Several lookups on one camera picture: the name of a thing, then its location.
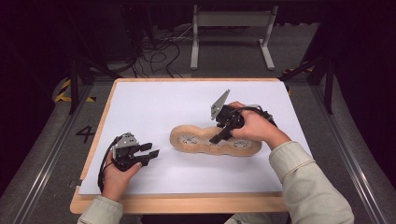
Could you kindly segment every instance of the sleeve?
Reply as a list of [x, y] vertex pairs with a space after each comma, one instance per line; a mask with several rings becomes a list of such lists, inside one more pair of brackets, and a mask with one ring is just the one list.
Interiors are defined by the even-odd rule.
[[293, 223], [353, 223], [349, 203], [296, 142], [270, 154], [270, 164], [283, 185], [283, 197]]
[[103, 196], [97, 196], [79, 217], [78, 224], [113, 224], [120, 223], [123, 206]]

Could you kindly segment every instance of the silver bracket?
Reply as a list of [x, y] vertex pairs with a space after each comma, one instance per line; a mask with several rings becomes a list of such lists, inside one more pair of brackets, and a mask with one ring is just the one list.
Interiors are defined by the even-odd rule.
[[124, 147], [133, 147], [139, 145], [139, 142], [134, 138], [134, 135], [131, 133], [125, 133], [122, 135], [120, 141], [112, 147], [113, 149], [113, 159], [115, 160], [117, 157], [117, 151], [119, 148]]
[[224, 92], [220, 98], [210, 107], [211, 108], [211, 119], [215, 119], [216, 116], [220, 113], [222, 107], [224, 106], [225, 100], [228, 97], [228, 94], [230, 93], [230, 90], [227, 90]]

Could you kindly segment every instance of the metal stand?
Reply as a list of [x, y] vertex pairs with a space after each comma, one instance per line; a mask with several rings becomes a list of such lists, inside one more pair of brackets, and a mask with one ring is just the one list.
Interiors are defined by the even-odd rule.
[[197, 6], [194, 5], [191, 69], [198, 69], [199, 26], [264, 26], [266, 27], [265, 37], [259, 39], [260, 48], [268, 70], [274, 70], [275, 66], [267, 45], [274, 26], [276, 12], [277, 7], [273, 7], [271, 11], [198, 11]]
[[71, 82], [71, 95], [72, 102], [69, 114], [72, 115], [79, 104], [78, 99], [78, 77], [81, 78], [84, 85], [91, 85], [94, 82], [94, 77], [89, 71], [89, 67], [93, 67], [103, 74], [113, 77], [114, 79], [121, 78], [120, 75], [114, 73], [101, 65], [94, 63], [86, 58], [76, 56], [70, 63], [70, 82]]
[[333, 65], [332, 57], [319, 57], [307, 63], [303, 63], [298, 68], [288, 72], [285, 76], [280, 77], [279, 80], [286, 81], [291, 77], [295, 77], [302, 73], [304, 70], [315, 66], [312, 73], [307, 78], [309, 85], [318, 85], [320, 81], [326, 76], [325, 84], [325, 94], [324, 94], [324, 104], [326, 106], [327, 112], [332, 114], [332, 82], [333, 82]]

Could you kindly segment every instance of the tan foam piece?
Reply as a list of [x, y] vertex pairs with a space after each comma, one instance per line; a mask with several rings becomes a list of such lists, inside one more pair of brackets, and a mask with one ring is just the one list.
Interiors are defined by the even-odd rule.
[[194, 125], [180, 125], [170, 134], [171, 145], [182, 152], [205, 153], [210, 155], [230, 155], [248, 157], [260, 151], [262, 142], [230, 138], [212, 144], [209, 140], [221, 131], [219, 127], [199, 128]]

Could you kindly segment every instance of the hand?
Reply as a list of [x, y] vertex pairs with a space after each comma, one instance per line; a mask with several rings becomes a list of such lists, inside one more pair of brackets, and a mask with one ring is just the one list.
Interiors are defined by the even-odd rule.
[[104, 170], [105, 179], [102, 196], [119, 202], [126, 188], [128, 188], [130, 179], [140, 170], [142, 163], [138, 162], [129, 168], [129, 170], [123, 172], [112, 163], [112, 156], [113, 153], [110, 151], [106, 158], [106, 165], [109, 165]]
[[[230, 103], [230, 106], [240, 108], [245, 105], [239, 102], [233, 102]], [[240, 129], [231, 130], [233, 137], [245, 138], [252, 141], [264, 141], [271, 149], [291, 141], [285, 133], [258, 113], [251, 110], [242, 110], [241, 114], [244, 117], [245, 125]]]

